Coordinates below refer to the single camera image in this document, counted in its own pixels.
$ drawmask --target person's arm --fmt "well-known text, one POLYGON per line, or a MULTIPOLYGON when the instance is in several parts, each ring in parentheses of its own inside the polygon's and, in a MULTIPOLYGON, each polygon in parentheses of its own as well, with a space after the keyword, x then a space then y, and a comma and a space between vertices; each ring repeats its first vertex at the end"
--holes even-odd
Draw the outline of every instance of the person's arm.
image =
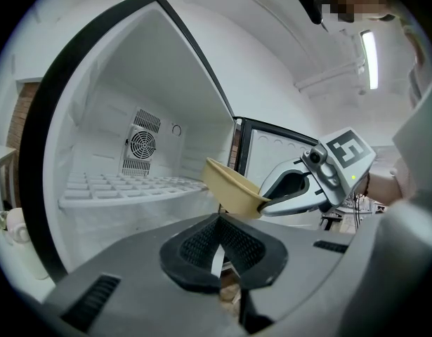
MULTIPOLYGON (((367 177, 362 180, 356 193, 364 194, 367 177)), ((393 202, 402 199, 400 186, 394 176, 380 176, 370 173, 370 183, 367 197, 383 205, 390 206, 393 202)))

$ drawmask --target ceiling light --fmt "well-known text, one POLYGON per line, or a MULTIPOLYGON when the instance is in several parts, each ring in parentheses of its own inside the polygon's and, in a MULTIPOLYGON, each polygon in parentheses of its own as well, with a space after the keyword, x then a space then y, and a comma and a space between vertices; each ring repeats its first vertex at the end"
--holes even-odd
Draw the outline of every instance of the ceiling light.
POLYGON ((361 33, 362 43, 364 44, 367 65, 369 68, 370 90, 378 88, 378 57, 375 36, 371 31, 361 33))

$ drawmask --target green plant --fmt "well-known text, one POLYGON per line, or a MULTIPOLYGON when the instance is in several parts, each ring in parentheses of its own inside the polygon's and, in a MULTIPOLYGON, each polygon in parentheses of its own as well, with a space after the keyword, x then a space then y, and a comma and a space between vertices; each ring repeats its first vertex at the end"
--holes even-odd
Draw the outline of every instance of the green plant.
POLYGON ((6 229, 6 216, 8 215, 7 211, 0 212, 0 230, 8 231, 6 229))

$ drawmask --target bracelet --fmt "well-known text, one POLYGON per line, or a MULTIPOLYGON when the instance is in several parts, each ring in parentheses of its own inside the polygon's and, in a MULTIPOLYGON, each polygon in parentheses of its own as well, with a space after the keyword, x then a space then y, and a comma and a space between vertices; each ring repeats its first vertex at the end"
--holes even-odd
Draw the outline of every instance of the bracelet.
POLYGON ((364 190, 364 197, 367 197, 367 195, 369 194, 369 184, 370 184, 370 172, 367 172, 367 184, 365 186, 365 190, 364 190))

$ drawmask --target fan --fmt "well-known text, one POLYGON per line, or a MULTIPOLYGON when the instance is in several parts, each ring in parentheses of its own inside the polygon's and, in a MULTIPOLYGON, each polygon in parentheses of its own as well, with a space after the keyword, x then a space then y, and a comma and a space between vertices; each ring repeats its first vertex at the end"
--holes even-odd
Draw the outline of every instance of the fan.
POLYGON ((155 152, 155 138, 147 131, 140 131, 131 137, 130 150, 138 159, 148 159, 155 152))

